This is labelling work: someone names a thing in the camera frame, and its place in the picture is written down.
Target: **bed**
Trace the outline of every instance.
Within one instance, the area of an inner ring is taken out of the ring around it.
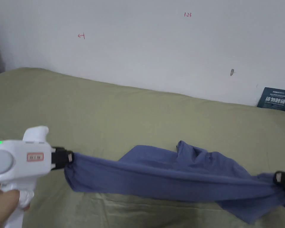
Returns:
[[[250,174],[285,170],[285,112],[123,87],[39,68],[0,74],[0,140],[46,125],[53,146],[118,160],[135,145],[179,140],[236,160]],[[23,227],[280,227],[279,207],[253,225],[215,203],[75,193],[63,170],[39,179]]]

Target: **hand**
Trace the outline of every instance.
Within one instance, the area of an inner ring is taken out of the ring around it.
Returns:
[[[11,190],[8,192],[0,191],[0,227],[3,226],[4,222],[14,212],[19,202],[19,191]]]

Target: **blue t-shirt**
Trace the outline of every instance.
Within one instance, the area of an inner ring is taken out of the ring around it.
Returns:
[[[65,167],[74,191],[137,195],[184,202],[217,202],[247,223],[285,206],[273,174],[251,176],[234,160],[180,141],[177,153],[138,145],[119,161],[75,154]]]

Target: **red handwritten mark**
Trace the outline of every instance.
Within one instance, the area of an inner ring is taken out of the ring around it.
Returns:
[[[80,34],[78,34],[78,37],[80,38],[80,37],[83,37],[84,38],[84,33],[83,33],[83,35],[80,35]]]

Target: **red label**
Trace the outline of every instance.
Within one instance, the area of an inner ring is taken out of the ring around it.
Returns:
[[[43,153],[28,153],[26,160],[28,162],[43,161]]]

